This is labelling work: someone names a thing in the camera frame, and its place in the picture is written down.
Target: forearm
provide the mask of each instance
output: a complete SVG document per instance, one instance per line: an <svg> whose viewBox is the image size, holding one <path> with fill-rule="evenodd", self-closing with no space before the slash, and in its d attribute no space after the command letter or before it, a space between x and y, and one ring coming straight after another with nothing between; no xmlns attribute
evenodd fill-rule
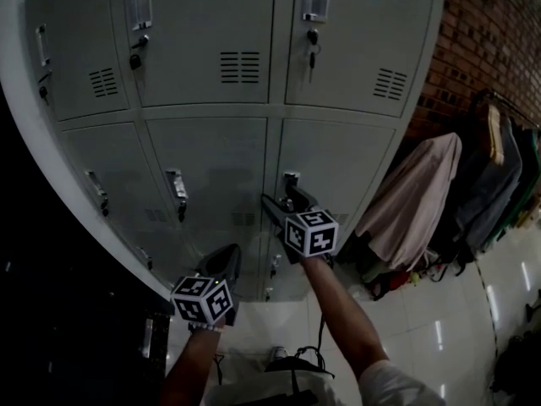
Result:
<svg viewBox="0 0 541 406"><path fill-rule="evenodd" d="M163 384L161 406L201 403L219 341L219 332L201 329L192 334Z"/></svg>
<svg viewBox="0 0 541 406"><path fill-rule="evenodd" d="M320 258L302 264L329 331L355 376L359 378L371 364L387 359L374 325L327 264Z"/></svg>

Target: white tile floor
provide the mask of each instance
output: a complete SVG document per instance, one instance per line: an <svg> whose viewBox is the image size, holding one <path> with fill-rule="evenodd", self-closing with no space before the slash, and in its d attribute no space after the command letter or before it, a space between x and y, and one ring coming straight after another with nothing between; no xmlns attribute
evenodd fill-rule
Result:
<svg viewBox="0 0 541 406"><path fill-rule="evenodd" d="M337 274L346 275L339 266ZM423 280L378 302L371 301L359 286L348 290L369 315L396 365L427 383L449 405L478 406L492 404L487 387L495 362L495 333L501 351L524 325L524 305L535 302L539 288L541 232L532 228L511 231L459 277L448 272L441 283ZM220 341L219 349L226 355L221 364L224 383L262 370L272 346L294 352L315 345L320 314L313 293L301 302L242 303L236 326ZM186 325L173 318L168 370L187 338ZM326 329L321 350L327 369L336 375L335 387L344 403L361 404L352 372ZM209 384L214 383L213 368Z"/></svg>

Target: shirt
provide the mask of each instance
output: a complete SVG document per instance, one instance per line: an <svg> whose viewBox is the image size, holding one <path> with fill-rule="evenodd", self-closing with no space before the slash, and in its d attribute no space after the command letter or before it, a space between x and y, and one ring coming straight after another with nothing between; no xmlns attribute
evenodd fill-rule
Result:
<svg viewBox="0 0 541 406"><path fill-rule="evenodd" d="M338 406L345 403L335 392L332 376L296 370L300 391L311 390L318 404ZM390 361L372 364L358 380L363 406L440 406L445 401L421 381L408 376ZM254 402L279 394L292 395L291 371L261 373L246 381L212 388L205 398L206 406L231 406Z"/></svg>

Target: ventilation slot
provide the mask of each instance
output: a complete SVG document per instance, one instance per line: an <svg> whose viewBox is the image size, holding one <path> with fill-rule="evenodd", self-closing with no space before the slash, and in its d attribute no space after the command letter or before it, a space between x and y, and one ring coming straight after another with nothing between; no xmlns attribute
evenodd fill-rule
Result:
<svg viewBox="0 0 541 406"><path fill-rule="evenodd" d="M145 209L146 217L152 222L167 222L166 214L160 209Z"/></svg>
<svg viewBox="0 0 541 406"><path fill-rule="evenodd" d="M233 226L253 227L253 225L255 225L254 213L233 212L231 217L233 220Z"/></svg>
<svg viewBox="0 0 541 406"><path fill-rule="evenodd" d="M400 101L406 86L407 75L393 72L389 69L380 69L375 81L374 96Z"/></svg>
<svg viewBox="0 0 541 406"><path fill-rule="evenodd" d="M91 72L89 74L90 85L96 98L103 96L116 95L118 93L117 82L112 68L102 69L101 71Z"/></svg>
<svg viewBox="0 0 541 406"><path fill-rule="evenodd" d="M338 222L338 224L343 226L346 223L349 215L346 213L338 213L338 214L334 214L332 217L335 219L336 222Z"/></svg>
<svg viewBox="0 0 541 406"><path fill-rule="evenodd" d="M221 52L222 84L258 84L260 82L260 54L258 52Z"/></svg>

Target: locker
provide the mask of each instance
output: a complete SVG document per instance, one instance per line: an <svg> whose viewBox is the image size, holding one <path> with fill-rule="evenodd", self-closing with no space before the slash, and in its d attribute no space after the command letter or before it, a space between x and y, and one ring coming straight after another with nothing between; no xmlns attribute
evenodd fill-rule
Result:
<svg viewBox="0 0 541 406"><path fill-rule="evenodd" d="M295 0L286 102L400 117L432 0L328 0L315 22L303 19L317 6L307 9L306 2ZM311 29L319 34L315 46ZM310 82L311 52L317 55Z"/></svg>
<svg viewBox="0 0 541 406"><path fill-rule="evenodd" d="M253 302L258 299L259 286L260 282L258 277L243 274L237 280L237 284L235 285L232 295L243 302Z"/></svg>
<svg viewBox="0 0 541 406"><path fill-rule="evenodd" d="M393 129L315 120L284 119L278 179L300 173L299 187L328 209L342 230L376 174Z"/></svg>
<svg viewBox="0 0 541 406"><path fill-rule="evenodd" d="M196 260L179 238L178 231L121 229L134 253L145 267L167 287L172 288L181 276L193 275Z"/></svg>
<svg viewBox="0 0 541 406"><path fill-rule="evenodd" d="M273 0L125 4L143 107L267 101Z"/></svg>
<svg viewBox="0 0 541 406"><path fill-rule="evenodd" d="M97 194L97 185L107 193L112 222L147 231L173 228L132 123L74 129L63 135L98 205L103 196Z"/></svg>
<svg viewBox="0 0 541 406"><path fill-rule="evenodd" d="M276 267L276 275L271 277L271 262L280 256ZM265 274L264 300L268 302L300 301L310 290L310 283L303 267L296 263L292 265L286 258L281 243L272 238L269 247L268 270Z"/></svg>
<svg viewBox="0 0 541 406"><path fill-rule="evenodd" d="M32 66L57 120L128 108L109 0L25 0L25 13Z"/></svg>
<svg viewBox="0 0 541 406"><path fill-rule="evenodd" d="M182 175L188 195L182 227L194 252L239 244L242 272L257 274L266 119L180 118L147 127L170 189L168 172Z"/></svg>

